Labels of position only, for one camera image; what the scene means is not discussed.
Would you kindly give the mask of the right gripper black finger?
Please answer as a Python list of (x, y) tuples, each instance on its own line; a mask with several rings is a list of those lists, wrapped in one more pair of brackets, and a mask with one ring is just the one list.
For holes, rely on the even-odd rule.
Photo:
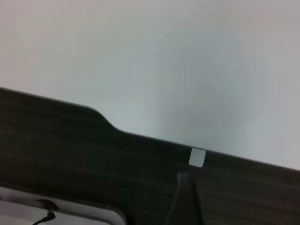
[(177, 189), (165, 225), (203, 225), (197, 186), (186, 172), (177, 174)]

